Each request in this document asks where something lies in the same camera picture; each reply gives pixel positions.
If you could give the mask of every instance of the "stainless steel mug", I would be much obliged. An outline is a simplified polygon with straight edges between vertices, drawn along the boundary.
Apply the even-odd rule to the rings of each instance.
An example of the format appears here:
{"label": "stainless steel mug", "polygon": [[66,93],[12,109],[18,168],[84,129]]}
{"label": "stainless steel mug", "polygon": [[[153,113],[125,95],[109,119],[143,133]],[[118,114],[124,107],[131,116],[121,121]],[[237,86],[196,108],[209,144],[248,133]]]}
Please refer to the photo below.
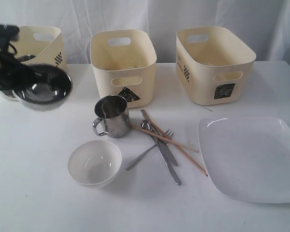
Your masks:
{"label": "stainless steel mug", "polygon": [[[97,136],[108,135],[119,138],[128,133],[131,128],[128,103],[119,95],[101,98],[95,106],[95,113],[98,118],[92,123],[92,128]],[[104,132],[99,133],[97,125],[101,122],[103,122]]]}

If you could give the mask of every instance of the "basket handle hole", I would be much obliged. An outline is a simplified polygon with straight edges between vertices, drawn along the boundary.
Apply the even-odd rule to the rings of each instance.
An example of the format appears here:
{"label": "basket handle hole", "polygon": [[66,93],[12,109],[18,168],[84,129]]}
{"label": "basket handle hole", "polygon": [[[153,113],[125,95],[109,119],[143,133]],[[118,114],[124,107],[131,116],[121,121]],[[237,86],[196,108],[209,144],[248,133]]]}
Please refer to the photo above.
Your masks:
{"label": "basket handle hole", "polygon": [[112,80],[112,85],[116,87],[123,87],[123,86],[136,86],[141,84],[142,78],[140,76],[126,76],[126,77],[119,77],[114,78]]}
{"label": "basket handle hole", "polygon": [[208,34],[201,34],[201,35],[189,35],[187,37],[187,43],[200,43],[205,42],[208,40]]}
{"label": "basket handle hole", "polygon": [[219,73],[216,76],[214,76],[214,81],[221,82],[221,81],[233,81],[238,80],[243,76],[243,73],[241,71],[238,72],[224,72]]}
{"label": "basket handle hole", "polygon": [[131,44],[131,39],[129,37],[124,38],[112,38],[108,40],[110,46],[123,46]]}
{"label": "basket handle hole", "polygon": [[53,41],[55,39],[53,35],[45,33],[34,33],[33,37],[37,41]]}

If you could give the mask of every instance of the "white square plate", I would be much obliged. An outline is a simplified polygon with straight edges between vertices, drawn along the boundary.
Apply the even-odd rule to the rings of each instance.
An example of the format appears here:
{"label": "white square plate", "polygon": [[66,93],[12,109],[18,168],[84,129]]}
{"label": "white square plate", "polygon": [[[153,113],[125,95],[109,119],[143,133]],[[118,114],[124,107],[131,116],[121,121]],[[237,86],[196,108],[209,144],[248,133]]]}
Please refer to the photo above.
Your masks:
{"label": "white square plate", "polygon": [[214,186],[237,200],[290,203],[290,128],[274,117],[204,118],[200,151]]}

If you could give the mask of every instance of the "mug handle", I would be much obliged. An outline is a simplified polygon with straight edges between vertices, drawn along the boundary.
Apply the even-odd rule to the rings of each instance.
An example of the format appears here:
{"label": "mug handle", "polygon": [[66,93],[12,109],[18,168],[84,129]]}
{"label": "mug handle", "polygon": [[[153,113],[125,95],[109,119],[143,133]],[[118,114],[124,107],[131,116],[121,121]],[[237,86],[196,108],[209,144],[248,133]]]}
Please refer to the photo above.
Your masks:
{"label": "mug handle", "polygon": [[107,131],[104,131],[104,132],[101,132],[101,133],[99,133],[99,132],[97,131],[97,126],[98,126],[98,124],[99,124],[100,122],[102,122],[102,121],[103,121],[103,119],[101,119],[101,118],[97,118],[97,119],[94,120],[93,123],[92,123],[92,129],[93,129],[93,131],[95,132],[95,134],[96,134],[97,136],[104,136],[104,135],[107,135],[107,134],[108,134]]}

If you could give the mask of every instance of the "checkered pattern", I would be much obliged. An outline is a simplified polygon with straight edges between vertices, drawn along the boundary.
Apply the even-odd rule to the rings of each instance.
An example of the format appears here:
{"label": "checkered pattern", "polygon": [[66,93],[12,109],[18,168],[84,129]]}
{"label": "checkered pattern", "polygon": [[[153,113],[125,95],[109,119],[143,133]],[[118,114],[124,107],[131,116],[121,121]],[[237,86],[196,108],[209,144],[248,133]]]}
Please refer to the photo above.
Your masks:
{"label": "checkered pattern", "polygon": [[188,69],[186,68],[186,66],[184,66],[184,75],[185,75],[186,80],[189,82],[190,73],[189,73]]}
{"label": "checkered pattern", "polygon": [[55,63],[56,63],[56,67],[58,67],[58,65],[62,63],[61,52],[55,57]]}

